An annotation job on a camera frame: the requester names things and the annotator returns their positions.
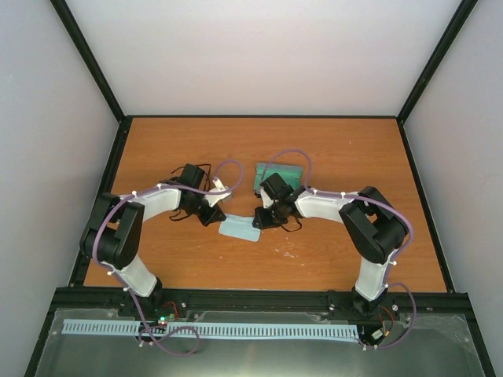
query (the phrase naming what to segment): black wire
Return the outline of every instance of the black wire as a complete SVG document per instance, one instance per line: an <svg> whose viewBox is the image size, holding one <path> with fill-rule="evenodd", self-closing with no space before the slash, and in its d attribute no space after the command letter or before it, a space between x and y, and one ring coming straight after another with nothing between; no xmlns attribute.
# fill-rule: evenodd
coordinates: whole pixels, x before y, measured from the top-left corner
<svg viewBox="0 0 503 377"><path fill-rule="evenodd" d="M173 170L170 174L173 174L175 171L179 171L180 169L183 169L184 167L177 167L175 170Z"/></svg>
<svg viewBox="0 0 503 377"><path fill-rule="evenodd" d="M192 214L187 214L186 216L184 216L183 218L175 218L175 216L170 216L170 220L172 221L181 221L181 220L185 220L186 218L189 218L190 216L192 216Z"/></svg>
<svg viewBox="0 0 503 377"><path fill-rule="evenodd" d="M281 224L281 227L283 228L283 230L287 231L287 232L297 232L298 230L302 229L302 222L300 222L300 220L298 218L295 218L297 224L299 224L299 228L297 229L286 229L283 224Z"/></svg>
<svg viewBox="0 0 503 377"><path fill-rule="evenodd" d="M381 309L382 309L382 310L386 313L386 315L387 315L388 317L390 317L390 320L391 320L391 326L390 326L390 328L388 328L388 331L391 331L391 329L393 328L393 325L395 324L395 319L394 319L394 318L391 316L391 314L387 311L387 310L389 310L389 309L387 309L387 308L386 308L387 310L384 310L382 306L381 306Z"/></svg>

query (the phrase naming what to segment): light blue cloth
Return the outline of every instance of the light blue cloth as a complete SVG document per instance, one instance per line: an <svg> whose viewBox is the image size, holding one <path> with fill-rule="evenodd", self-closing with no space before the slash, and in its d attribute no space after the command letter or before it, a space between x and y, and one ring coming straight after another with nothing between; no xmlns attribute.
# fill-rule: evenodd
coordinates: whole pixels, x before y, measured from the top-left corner
<svg viewBox="0 0 503 377"><path fill-rule="evenodd" d="M226 214L226 217L227 219L220 223L218 230L220 234L252 242L259 240L260 229L253 227L253 218L244 218L235 214Z"/></svg>

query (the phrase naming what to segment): wooden table surface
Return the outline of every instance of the wooden table surface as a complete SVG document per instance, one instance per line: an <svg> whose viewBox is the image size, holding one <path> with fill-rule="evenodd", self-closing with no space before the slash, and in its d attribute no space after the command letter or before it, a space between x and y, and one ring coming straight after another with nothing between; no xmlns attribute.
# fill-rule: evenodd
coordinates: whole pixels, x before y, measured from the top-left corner
<svg viewBox="0 0 503 377"><path fill-rule="evenodd" d="M310 185L317 189L377 187L416 230L390 282L402 281L413 291L446 290L393 119L136 118L112 192L154 186L186 163L215 167L224 159L238 159L244 180L222 209L252 216L261 204L252 192L255 165L286 148L301 148L311 156ZM306 172L301 155L287 154L277 162L300 165ZM218 175L231 186L238 169L229 165ZM268 229L254 243L219 234L219 223L205 228L195 216L180 222L168 216L144 224L139 250L164 287L349 291L358 276L360 256L344 226L333 221L304 219L298 232ZM85 285L117 283L92 264Z"/></svg>

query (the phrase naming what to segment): white arm segment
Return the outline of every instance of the white arm segment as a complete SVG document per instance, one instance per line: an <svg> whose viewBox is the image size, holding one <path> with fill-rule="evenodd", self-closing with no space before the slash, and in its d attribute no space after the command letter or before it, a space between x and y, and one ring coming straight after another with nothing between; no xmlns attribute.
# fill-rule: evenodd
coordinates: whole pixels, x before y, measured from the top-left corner
<svg viewBox="0 0 503 377"><path fill-rule="evenodd" d="M133 198L131 202L140 203L145 206L143 222L162 214L167 210L176 210L180 205L181 192L177 188L161 188L145 196ZM112 268L113 272L132 289L134 293L141 297L148 297L157 284L156 277L147 270L147 267L136 254L133 261L123 269L115 269L112 265L104 262Z"/></svg>
<svg viewBox="0 0 503 377"><path fill-rule="evenodd" d="M264 208L269 208L274 204L274 201L267 195L266 190L262 186L260 186L260 197L262 198L262 206Z"/></svg>
<svg viewBox="0 0 503 377"><path fill-rule="evenodd" d="M143 213L143 222L145 222L167 210L176 210L180 205L181 196L182 193L177 188L160 188L159 191L154 191L129 201L145 206L145 212Z"/></svg>
<svg viewBox="0 0 503 377"><path fill-rule="evenodd" d="M339 215L339 210L352 201L352 199L316 196L313 193L304 191L297 198L296 207L299 213L305 218L326 218L327 220L343 222ZM389 258L393 254L394 252L390 254L387 262L383 265L372 263L362 258L360 273L354 289L366 300L375 300L386 288L383 284L384 274L386 273Z"/></svg>
<svg viewBox="0 0 503 377"><path fill-rule="evenodd" d="M213 185L215 186L210 190L210 192L222 192L226 191L229 188L227 186L224 186L222 181L220 181L219 178L215 177L213 178ZM210 195L205 195L204 198L207 200L208 204L210 207L214 207L216 203L218 203L220 200L222 202L225 202L226 200L230 199L233 196L232 192L225 192L221 195L215 195L215 194L210 194Z"/></svg>
<svg viewBox="0 0 503 377"><path fill-rule="evenodd" d="M102 264L107 265L119 277L119 281L138 296L149 297L157 284L156 277L147 270L138 254L123 269L116 269L107 262L102 262Z"/></svg>
<svg viewBox="0 0 503 377"><path fill-rule="evenodd" d="M386 286L384 282L384 274L386 273L386 268L390 262L391 257L395 254L396 250L393 251L387 258L387 262L383 265L379 263L372 263L362 258L360 263L360 273L358 275L358 280L354 285L354 289L366 300L373 301L383 293Z"/></svg>
<svg viewBox="0 0 503 377"><path fill-rule="evenodd" d="M339 210L352 201L352 199L316 196L311 192L304 191L297 198L296 207L305 218L326 218L327 220L343 222Z"/></svg>

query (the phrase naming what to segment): white wall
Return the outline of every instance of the white wall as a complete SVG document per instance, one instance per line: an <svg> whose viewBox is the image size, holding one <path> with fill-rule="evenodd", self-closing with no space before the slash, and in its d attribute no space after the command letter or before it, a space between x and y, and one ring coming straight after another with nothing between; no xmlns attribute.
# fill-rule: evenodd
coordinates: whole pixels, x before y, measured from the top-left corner
<svg viewBox="0 0 503 377"><path fill-rule="evenodd" d="M459 0L68 0L127 114L397 115Z"/></svg>
<svg viewBox="0 0 503 377"><path fill-rule="evenodd" d="M456 289L503 375L503 2L479 2L406 123Z"/></svg>
<svg viewBox="0 0 503 377"><path fill-rule="evenodd" d="M0 374L23 375L68 284L116 121L49 1L0 12Z"/></svg>

